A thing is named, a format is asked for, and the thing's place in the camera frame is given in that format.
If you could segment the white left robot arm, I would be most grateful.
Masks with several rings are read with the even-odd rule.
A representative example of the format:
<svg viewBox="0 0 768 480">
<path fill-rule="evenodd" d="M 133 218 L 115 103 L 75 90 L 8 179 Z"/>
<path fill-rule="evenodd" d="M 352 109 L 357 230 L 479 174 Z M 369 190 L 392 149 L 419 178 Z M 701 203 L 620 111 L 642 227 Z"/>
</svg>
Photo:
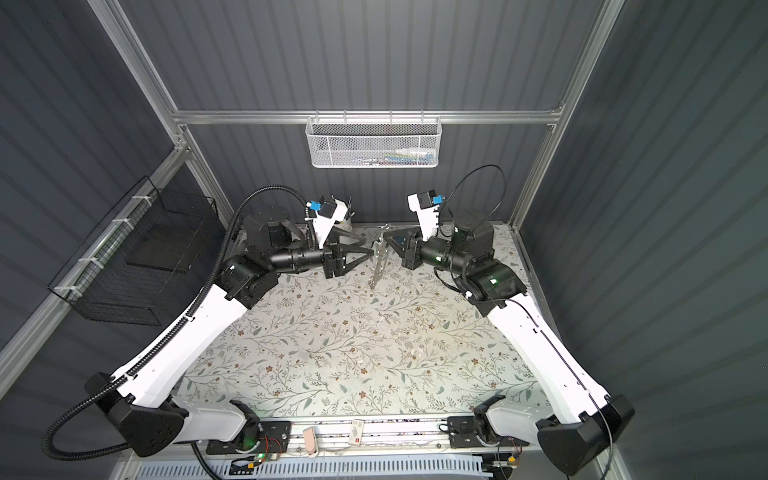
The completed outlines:
<svg viewBox="0 0 768 480">
<path fill-rule="evenodd" d="M 242 453 L 260 446 L 258 415 L 231 400 L 206 406 L 175 399 L 171 392 L 199 355 L 233 322 L 276 287 L 280 275 L 322 268 L 326 278 L 340 277 L 372 257 L 365 240 L 354 235 L 341 243 L 348 218 L 341 200 L 313 202 L 311 225 L 301 231 L 285 209 L 269 206 L 244 220 L 245 239 L 215 270 L 214 284 L 192 315 L 180 315 L 167 329 L 167 343 L 152 342 L 159 351 L 142 351 L 115 371 L 127 381 L 97 400 L 98 407 L 137 455 L 147 457 L 174 443 L 215 440 Z"/>
</svg>

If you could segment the silver metal carabiner key holder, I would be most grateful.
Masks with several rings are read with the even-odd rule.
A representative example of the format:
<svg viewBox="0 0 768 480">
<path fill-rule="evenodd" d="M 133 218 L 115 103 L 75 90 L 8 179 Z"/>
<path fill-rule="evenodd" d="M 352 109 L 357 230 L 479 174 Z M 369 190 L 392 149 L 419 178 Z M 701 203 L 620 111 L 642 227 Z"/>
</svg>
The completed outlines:
<svg viewBox="0 0 768 480">
<path fill-rule="evenodd" d="M 376 287 L 383 277 L 384 269 L 387 265 L 389 246 L 384 236 L 391 228 L 392 226 L 390 224 L 383 225 L 379 231 L 378 238 L 372 244 L 374 251 L 374 267 L 372 276 L 368 282 L 368 286 L 371 290 Z"/>
</svg>

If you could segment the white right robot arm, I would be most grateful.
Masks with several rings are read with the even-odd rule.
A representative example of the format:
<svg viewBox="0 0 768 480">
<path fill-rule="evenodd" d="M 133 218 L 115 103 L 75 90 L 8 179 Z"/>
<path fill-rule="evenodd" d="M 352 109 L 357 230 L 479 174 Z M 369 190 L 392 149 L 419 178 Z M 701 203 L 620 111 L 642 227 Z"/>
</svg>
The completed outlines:
<svg viewBox="0 0 768 480">
<path fill-rule="evenodd" d="M 427 265 L 450 274 L 450 289 L 512 344 L 549 402 L 525 407 L 496 394 L 473 409 L 475 439 L 492 447 L 514 439 L 535 444 L 567 476 L 603 451 L 612 452 L 634 407 L 596 382 L 543 320 L 519 276 L 496 259 L 493 225 L 473 211 L 460 211 L 451 236 L 442 238 L 436 210 L 419 214 L 419 226 L 387 230 L 383 240 L 403 267 Z"/>
</svg>

